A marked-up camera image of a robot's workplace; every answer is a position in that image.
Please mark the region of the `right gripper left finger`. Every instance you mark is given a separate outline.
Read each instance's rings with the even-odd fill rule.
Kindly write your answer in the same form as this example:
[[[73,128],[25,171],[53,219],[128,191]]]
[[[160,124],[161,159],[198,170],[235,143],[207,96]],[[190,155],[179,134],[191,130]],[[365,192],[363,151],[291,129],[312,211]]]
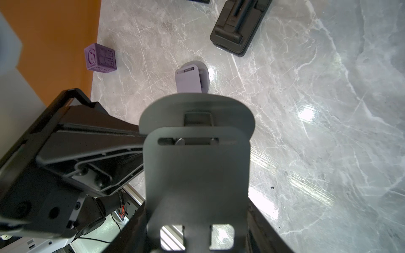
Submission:
[[[103,253],[148,253],[147,212],[144,202]]]

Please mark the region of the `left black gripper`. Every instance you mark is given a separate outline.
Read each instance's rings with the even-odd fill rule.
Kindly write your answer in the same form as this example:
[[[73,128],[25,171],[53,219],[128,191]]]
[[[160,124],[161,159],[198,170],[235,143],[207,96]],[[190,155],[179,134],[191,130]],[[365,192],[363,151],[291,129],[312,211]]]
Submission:
[[[1,159],[1,232],[70,238],[91,222],[86,196],[116,193],[143,171],[144,135],[84,122],[103,107],[65,90]]]

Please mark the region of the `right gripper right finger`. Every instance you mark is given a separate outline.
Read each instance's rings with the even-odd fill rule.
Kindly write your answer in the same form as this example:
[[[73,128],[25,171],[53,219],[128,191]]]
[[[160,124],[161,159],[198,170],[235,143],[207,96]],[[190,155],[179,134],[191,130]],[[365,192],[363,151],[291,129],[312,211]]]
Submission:
[[[247,211],[247,225],[247,253],[294,253],[251,200]]]

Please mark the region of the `dark grey round phone stand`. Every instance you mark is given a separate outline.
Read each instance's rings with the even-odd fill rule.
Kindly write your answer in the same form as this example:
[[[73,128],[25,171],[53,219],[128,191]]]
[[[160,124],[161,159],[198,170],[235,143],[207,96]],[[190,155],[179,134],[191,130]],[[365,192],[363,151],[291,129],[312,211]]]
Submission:
[[[143,167],[147,237],[163,252],[160,230],[184,229],[185,252],[211,252],[212,226],[234,228],[232,253],[245,251],[250,139],[255,120],[228,97],[179,93],[163,97],[141,115],[146,136]]]

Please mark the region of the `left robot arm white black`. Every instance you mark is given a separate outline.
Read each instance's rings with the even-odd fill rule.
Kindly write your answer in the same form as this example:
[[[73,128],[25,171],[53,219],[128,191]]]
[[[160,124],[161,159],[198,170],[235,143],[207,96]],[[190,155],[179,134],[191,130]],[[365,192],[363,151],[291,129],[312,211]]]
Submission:
[[[70,238],[86,197],[142,171],[144,137],[80,90],[45,106],[17,69],[22,43],[1,18],[1,234]]]

